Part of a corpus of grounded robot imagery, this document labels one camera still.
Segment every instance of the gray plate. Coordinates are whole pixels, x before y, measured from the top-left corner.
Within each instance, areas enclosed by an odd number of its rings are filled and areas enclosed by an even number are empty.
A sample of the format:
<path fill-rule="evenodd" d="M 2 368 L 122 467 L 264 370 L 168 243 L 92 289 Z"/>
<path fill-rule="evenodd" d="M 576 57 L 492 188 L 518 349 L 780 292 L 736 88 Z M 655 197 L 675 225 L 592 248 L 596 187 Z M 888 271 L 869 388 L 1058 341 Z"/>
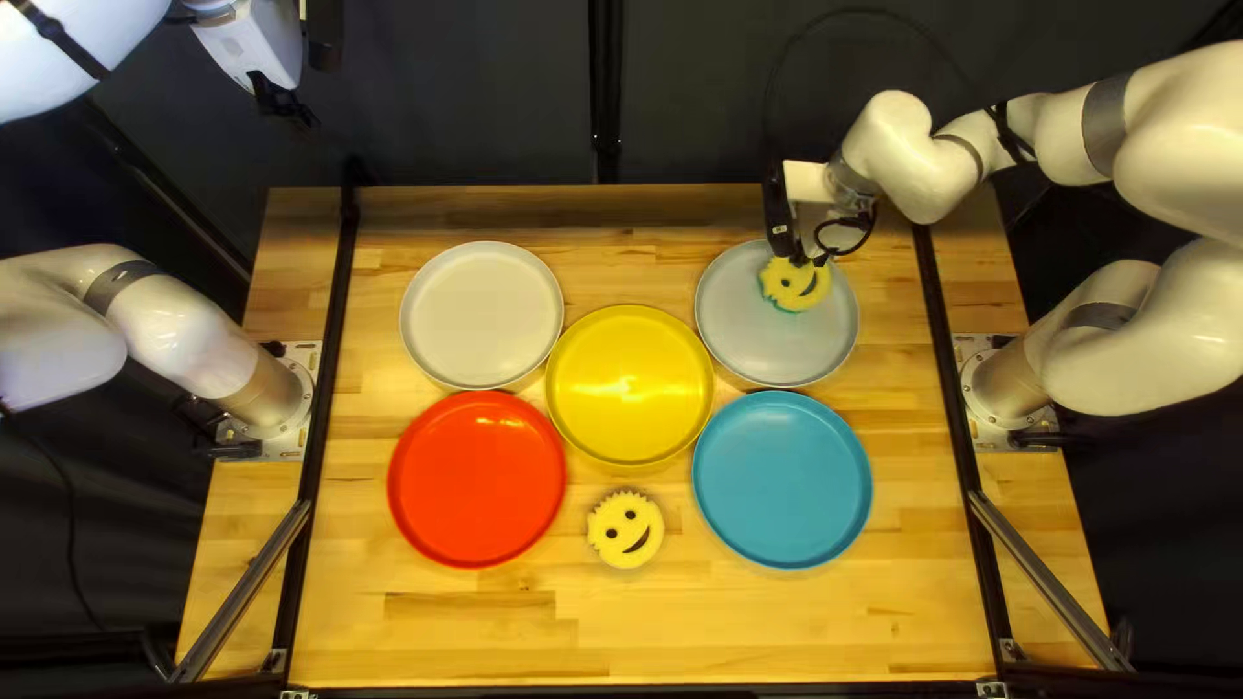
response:
<path fill-rule="evenodd" d="M 772 388 L 819 381 L 842 366 L 859 337 L 859 305 L 845 274 L 828 262 L 833 291 L 800 313 L 763 297 L 759 270 L 772 250 L 752 240 L 722 252 L 695 291 L 695 323 L 717 362 Z"/>

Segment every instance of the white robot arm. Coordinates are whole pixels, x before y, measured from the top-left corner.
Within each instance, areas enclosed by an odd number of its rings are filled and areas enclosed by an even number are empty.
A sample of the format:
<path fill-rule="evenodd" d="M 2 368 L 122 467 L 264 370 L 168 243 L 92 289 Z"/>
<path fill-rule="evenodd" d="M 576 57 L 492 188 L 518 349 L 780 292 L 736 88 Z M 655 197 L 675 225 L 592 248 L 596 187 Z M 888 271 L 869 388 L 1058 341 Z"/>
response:
<path fill-rule="evenodd" d="M 181 4 L 195 36 L 242 88 L 297 87 L 302 34 L 291 0 Z M 0 124 L 107 78 L 168 10 L 169 0 L 0 0 Z M 295 372 L 208 299 L 124 248 L 0 260 L 0 400 L 7 408 L 93 388 L 116 376 L 127 354 L 247 429 L 283 429 L 306 412 Z"/>
<path fill-rule="evenodd" d="M 191 30 L 234 82 L 293 90 L 302 31 L 291 0 L 183 0 Z M 0 124 L 94 87 L 163 21 L 169 0 L 0 0 Z"/>
<path fill-rule="evenodd" d="M 24 410 L 102 384 L 127 353 L 255 427 L 302 404 L 293 372 L 215 303 L 118 245 L 0 260 L 0 399 Z"/>
<path fill-rule="evenodd" d="M 1126 260 L 1095 272 L 976 369 L 968 404 L 1002 419 L 1050 398 L 1121 415 L 1211 393 L 1243 374 L 1241 65 L 1243 42 L 1234 41 L 1070 92 L 1012 100 L 1009 129 L 1032 153 L 1007 148 L 984 111 L 931 133 L 922 102 L 881 92 L 830 163 L 783 163 L 793 229 L 807 249 L 840 248 L 859 231 L 819 224 L 870 214 L 880 195 L 930 224 L 1016 155 L 1058 184 L 1112 179 L 1141 211 L 1204 238 L 1160 269 Z"/>

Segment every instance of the butcher block tabletop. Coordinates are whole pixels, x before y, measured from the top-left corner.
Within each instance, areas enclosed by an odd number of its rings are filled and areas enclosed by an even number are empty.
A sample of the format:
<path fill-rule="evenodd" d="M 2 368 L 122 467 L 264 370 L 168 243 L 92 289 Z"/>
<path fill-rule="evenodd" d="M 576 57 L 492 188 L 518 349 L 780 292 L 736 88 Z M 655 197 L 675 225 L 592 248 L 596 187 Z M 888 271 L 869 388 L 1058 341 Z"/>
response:
<path fill-rule="evenodd" d="M 338 235 L 337 189 L 273 189 L 245 328 L 319 340 Z M 874 478 L 870 519 L 839 558 L 802 572 L 751 563 L 717 540 L 690 485 L 687 449 L 654 474 L 617 476 L 566 447 L 568 488 L 548 534 L 482 571 L 436 565 L 385 496 L 401 432 L 449 394 L 398 333 L 421 265 L 471 240 L 531 250 L 561 284 L 568 327 L 644 303 L 695 328 L 704 269 L 762 236 L 758 185 L 369 188 L 358 233 L 328 443 L 290 682 L 331 687 L 793 683 L 976 679 L 994 672 L 909 224 L 892 209 L 838 261 L 859 301 L 859 342 L 798 389 L 854 429 Z M 955 332 L 1027 327 L 992 189 L 933 226 Z M 715 409 L 753 389 L 716 366 Z M 543 369 L 513 388 L 546 410 Z M 981 454 L 984 490 L 1104 626 L 1060 454 Z M 218 463 L 178 653 L 184 653 L 293 502 L 300 464 Z M 587 512 L 638 486 L 666 539 L 638 571 L 600 562 Z M 999 550 L 1016 639 L 1033 659 L 1089 659 Z M 265 585 L 209 677 L 259 668 L 282 571 Z"/>

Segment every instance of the yellow sponge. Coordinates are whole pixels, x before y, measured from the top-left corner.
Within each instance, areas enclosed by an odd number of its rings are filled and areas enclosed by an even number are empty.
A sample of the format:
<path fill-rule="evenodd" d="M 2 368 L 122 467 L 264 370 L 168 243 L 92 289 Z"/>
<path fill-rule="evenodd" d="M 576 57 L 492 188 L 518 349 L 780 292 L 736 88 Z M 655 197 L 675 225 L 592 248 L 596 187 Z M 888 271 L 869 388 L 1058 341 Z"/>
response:
<path fill-rule="evenodd" d="M 812 262 L 796 266 L 789 257 L 773 257 L 759 271 L 759 287 L 778 308 L 797 313 L 828 299 L 829 267 Z"/>
<path fill-rule="evenodd" d="M 638 568 L 660 550 L 665 517 L 660 507 L 633 490 L 609 495 L 587 515 L 587 540 L 614 568 Z"/>

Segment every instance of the orange plate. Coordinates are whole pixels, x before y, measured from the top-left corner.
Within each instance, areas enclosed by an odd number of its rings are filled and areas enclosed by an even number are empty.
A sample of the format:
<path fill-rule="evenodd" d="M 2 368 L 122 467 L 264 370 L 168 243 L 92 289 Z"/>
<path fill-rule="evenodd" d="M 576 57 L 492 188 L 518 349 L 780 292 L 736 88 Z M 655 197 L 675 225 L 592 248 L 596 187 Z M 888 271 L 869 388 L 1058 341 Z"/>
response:
<path fill-rule="evenodd" d="M 393 519 L 424 556 L 459 568 L 503 563 L 548 530 L 566 456 L 548 418 L 508 393 L 459 393 L 418 417 L 393 451 Z"/>

